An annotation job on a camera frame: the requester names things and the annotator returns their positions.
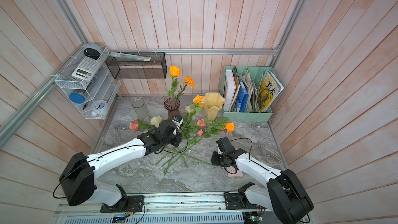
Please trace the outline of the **cream rose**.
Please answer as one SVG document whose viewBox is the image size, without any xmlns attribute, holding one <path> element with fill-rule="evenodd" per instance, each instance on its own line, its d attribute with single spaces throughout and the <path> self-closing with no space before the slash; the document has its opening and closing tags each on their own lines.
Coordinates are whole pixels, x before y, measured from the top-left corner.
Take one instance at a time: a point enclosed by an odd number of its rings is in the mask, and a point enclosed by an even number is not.
<svg viewBox="0 0 398 224">
<path fill-rule="evenodd" d="M 192 113 L 192 112 L 194 111 L 194 107 L 191 107 L 191 105 L 187 105 L 187 106 L 184 108 L 184 110 L 185 110 L 185 112 L 186 112 L 187 114 L 190 114 L 190 113 Z"/>
<path fill-rule="evenodd" d="M 161 116 L 154 116 L 150 120 L 150 124 L 156 128 L 158 128 L 162 122 L 163 122 L 163 118 Z"/>
</svg>

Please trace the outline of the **white book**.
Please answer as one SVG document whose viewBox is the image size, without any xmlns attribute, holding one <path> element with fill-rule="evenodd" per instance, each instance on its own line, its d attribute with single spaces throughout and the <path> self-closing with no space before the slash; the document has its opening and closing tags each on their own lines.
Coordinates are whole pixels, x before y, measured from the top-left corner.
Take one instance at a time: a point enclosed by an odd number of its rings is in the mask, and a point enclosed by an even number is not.
<svg viewBox="0 0 398 224">
<path fill-rule="evenodd" d="M 226 100 L 224 104 L 224 111 L 229 112 L 231 104 L 233 102 L 234 94 L 236 91 L 236 83 L 231 69 L 226 69 L 226 76 L 224 81 L 224 98 Z"/>
</svg>

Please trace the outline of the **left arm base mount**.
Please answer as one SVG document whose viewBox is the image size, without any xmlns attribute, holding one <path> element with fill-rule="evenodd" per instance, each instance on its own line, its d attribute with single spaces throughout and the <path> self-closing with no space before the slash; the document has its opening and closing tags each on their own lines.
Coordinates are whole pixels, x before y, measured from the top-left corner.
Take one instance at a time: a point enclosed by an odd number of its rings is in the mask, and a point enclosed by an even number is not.
<svg viewBox="0 0 398 224">
<path fill-rule="evenodd" d="M 113 206 L 102 204 L 101 213 L 142 212 L 145 196 L 128 196 L 121 185 L 116 184 L 121 192 L 121 199 Z"/>
</svg>

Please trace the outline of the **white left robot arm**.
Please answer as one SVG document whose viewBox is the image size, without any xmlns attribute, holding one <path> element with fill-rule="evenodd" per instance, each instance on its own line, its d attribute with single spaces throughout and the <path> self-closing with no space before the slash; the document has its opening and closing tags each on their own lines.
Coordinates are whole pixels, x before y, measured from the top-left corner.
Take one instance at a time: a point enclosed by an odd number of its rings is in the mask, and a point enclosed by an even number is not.
<svg viewBox="0 0 398 224">
<path fill-rule="evenodd" d="M 113 212 L 126 209 L 130 200 L 122 186 L 105 184 L 98 178 L 126 162 L 158 152 L 167 145 L 179 146 L 183 122 L 181 117 L 176 116 L 125 144 L 87 156 L 81 152 L 73 155 L 59 178 L 68 205 L 78 206 L 92 201 L 105 205 Z"/>
</svg>

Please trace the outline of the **yellow ruffled vase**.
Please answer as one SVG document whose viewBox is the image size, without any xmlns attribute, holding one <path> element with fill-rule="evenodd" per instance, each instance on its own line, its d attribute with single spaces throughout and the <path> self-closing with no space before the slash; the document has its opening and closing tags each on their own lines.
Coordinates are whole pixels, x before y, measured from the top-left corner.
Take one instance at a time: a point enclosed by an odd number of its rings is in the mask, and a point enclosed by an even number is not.
<svg viewBox="0 0 398 224">
<path fill-rule="evenodd" d="M 225 98 L 220 93 L 205 93 L 205 96 L 201 99 L 201 103 L 204 106 L 205 116 L 210 122 L 216 119 L 225 102 Z"/>
</svg>

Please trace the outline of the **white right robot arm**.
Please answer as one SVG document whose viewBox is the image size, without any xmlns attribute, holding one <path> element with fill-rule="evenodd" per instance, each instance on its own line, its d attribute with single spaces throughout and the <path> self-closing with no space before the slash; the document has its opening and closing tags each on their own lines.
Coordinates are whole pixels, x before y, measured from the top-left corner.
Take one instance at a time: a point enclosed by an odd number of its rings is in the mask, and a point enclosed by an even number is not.
<svg viewBox="0 0 398 224">
<path fill-rule="evenodd" d="M 212 165 L 225 170 L 233 167 L 235 173 L 246 173 L 261 184 L 249 182 L 237 193 L 225 192 L 228 210 L 258 206 L 273 211 L 283 224 L 304 223 L 303 218 L 314 209 L 314 204 L 293 171 L 267 166 L 252 158 L 250 152 L 236 149 L 228 138 L 220 138 L 216 143 L 218 151 L 212 154 Z"/>
</svg>

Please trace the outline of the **orange carnation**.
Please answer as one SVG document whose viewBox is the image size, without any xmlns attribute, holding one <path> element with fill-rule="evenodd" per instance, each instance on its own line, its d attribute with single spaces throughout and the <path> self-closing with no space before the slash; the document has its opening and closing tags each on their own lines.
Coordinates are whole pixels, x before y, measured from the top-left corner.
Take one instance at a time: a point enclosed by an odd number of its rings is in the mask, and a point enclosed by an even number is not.
<svg viewBox="0 0 398 224">
<path fill-rule="evenodd" d="M 183 82 L 184 86 L 180 86 L 180 89 L 178 90 L 178 94 L 176 96 L 177 100 L 179 100 L 180 97 L 184 95 L 184 92 L 188 86 L 190 86 L 191 88 L 195 86 L 194 80 L 189 76 L 186 76 Z"/>
</svg>

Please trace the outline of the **clear glass vase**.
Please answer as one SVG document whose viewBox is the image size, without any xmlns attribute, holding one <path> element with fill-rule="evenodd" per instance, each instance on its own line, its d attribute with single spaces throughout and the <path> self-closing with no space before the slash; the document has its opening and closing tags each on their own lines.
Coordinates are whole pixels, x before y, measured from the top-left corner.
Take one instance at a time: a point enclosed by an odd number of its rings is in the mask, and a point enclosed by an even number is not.
<svg viewBox="0 0 398 224">
<path fill-rule="evenodd" d="M 143 99 L 134 100 L 132 106 L 139 120 L 145 123 L 150 123 L 151 116 Z"/>
</svg>

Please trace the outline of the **round grey speaker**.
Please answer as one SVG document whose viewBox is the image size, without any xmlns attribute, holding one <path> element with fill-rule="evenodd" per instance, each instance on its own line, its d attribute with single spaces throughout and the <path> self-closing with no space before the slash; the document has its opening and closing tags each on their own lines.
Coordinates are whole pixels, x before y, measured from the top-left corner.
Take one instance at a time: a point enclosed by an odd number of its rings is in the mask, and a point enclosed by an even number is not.
<svg viewBox="0 0 398 224">
<path fill-rule="evenodd" d="M 98 60 L 102 52 L 102 48 L 97 44 L 88 43 L 84 46 L 84 55 L 88 58 Z"/>
</svg>

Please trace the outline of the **pink rose left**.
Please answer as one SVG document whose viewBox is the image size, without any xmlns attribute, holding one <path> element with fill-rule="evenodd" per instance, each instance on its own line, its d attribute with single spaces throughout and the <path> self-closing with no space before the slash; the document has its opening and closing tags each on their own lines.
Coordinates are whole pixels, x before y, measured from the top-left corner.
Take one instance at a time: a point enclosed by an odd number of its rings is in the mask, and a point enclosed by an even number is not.
<svg viewBox="0 0 398 224">
<path fill-rule="evenodd" d="M 146 130 L 150 130 L 154 128 L 153 125 L 147 124 L 141 120 L 131 121 L 129 124 L 129 129 L 132 131 L 141 131 L 144 132 Z"/>
</svg>

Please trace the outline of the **blue folder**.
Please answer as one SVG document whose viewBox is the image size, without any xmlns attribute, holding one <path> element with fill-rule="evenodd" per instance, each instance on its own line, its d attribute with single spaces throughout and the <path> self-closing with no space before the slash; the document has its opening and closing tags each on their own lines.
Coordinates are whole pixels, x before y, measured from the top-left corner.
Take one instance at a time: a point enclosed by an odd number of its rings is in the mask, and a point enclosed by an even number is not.
<svg viewBox="0 0 398 224">
<path fill-rule="evenodd" d="M 248 91 L 245 83 L 242 81 L 240 77 L 238 78 L 238 82 L 239 82 L 239 90 L 236 98 L 235 110 L 236 112 L 241 113 L 244 111 L 247 105 Z"/>
</svg>

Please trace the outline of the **dark purple glass vase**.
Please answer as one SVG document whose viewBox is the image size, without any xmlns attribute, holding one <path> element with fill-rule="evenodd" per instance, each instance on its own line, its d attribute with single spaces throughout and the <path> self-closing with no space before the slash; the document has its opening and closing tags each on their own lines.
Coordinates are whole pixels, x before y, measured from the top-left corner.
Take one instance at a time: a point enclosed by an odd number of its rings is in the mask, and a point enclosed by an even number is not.
<svg viewBox="0 0 398 224">
<path fill-rule="evenodd" d="M 169 120 L 172 120 L 175 117 L 181 118 L 180 113 L 180 100 L 176 100 L 175 98 L 168 98 L 164 102 L 164 108 L 167 110 L 167 116 Z"/>
</svg>

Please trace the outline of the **orange rose large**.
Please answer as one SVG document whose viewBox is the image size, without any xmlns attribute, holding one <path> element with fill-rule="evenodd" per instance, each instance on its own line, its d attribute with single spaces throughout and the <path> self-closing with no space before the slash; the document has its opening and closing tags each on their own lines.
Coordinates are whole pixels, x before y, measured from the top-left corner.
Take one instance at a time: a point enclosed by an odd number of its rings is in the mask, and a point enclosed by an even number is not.
<svg viewBox="0 0 398 224">
<path fill-rule="evenodd" d="M 194 107 L 194 111 L 192 113 L 190 113 L 190 114 L 187 114 L 185 112 L 186 116 L 184 118 L 184 124 L 183 124 L 183 129 L 184 130 L 187 130 L 190 127 L 191 122 L 193 120 L 193 117 L 202 111 L 202 109 L 203 109 L 203 103 L 202 103 L 203 97 L 204 96 L 197 95 L 193 99 L 193 103 L 190 104 L 191 107 Z"/>
</svg>

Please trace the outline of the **yellow cover magazine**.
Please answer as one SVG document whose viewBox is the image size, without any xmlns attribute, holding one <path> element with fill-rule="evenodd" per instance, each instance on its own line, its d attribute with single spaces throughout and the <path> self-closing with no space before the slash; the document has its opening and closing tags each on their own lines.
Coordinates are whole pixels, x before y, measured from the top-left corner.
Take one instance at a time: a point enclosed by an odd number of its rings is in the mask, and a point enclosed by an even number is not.
<svg viewBox="0 0 398 224">
<path fill-rule="evenodd" d="M 261 79 L 257 105 L 261 113 L 266 112 L 275 98 L 284 90 L 283 84 L 271 71 L 265 71 Z"/>
</svg>

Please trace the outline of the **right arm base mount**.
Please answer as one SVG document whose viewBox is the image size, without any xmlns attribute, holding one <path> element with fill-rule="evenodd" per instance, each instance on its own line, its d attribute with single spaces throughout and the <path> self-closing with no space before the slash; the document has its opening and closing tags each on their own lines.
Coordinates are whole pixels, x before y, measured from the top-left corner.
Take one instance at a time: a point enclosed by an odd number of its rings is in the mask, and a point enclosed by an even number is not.
<svg viewBox="0 0 398 224">
<path fill-rule="evenodd" d="M 247 183 L 240 187 L 238 193 L 225 192 L 223 196 L 227 210 L 255 209 L 257 206 L 265 209 L 272 208 L 268 191 L 254 183 Z"/>
</svg>

